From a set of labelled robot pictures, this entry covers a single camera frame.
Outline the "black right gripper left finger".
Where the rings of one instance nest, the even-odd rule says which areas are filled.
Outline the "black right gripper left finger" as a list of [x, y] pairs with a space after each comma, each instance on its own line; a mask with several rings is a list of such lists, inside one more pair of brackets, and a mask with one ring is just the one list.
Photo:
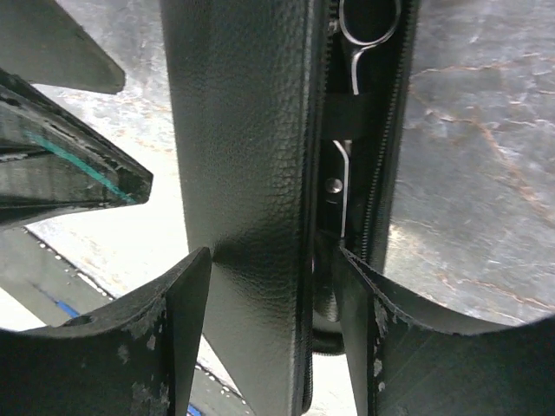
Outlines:
[[2, 331], [1, 413], [185, 415], [211, 267], [200, 248], [59, 327]]

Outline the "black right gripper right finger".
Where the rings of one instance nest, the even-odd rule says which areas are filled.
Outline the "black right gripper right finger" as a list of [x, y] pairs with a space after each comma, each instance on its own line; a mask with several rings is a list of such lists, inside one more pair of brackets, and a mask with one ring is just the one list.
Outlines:
[[463, 315], [342, 247], [333, 267], [358, 414], [553, 414], [552, 317], [508, 327]]

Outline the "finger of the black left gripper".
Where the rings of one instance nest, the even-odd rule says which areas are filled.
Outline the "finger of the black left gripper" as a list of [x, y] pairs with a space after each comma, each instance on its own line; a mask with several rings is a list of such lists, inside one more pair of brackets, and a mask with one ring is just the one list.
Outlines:
[[153, 174], [16, 75], [1, 73], [1, 223], [145, 204]]
[[117, 94], [125, 72], [56, 1], [1, 2], [1, 69], [43, 85]]

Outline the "black zippered tool case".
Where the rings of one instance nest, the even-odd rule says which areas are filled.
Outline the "black zippered tool case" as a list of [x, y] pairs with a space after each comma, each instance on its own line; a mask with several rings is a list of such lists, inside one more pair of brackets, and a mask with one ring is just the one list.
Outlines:
[[323, 116], [334, 1], [160, 5], [187, 241], [212, 254], [203, 334], [252, 411], [300, 415], [312, 355], [345, 352], [336, 250], [382, 265], [379, 199], [396, 148], [419, 3], [361, 61], [372, 107], [352, 142], [347, 230], [322, 227]]

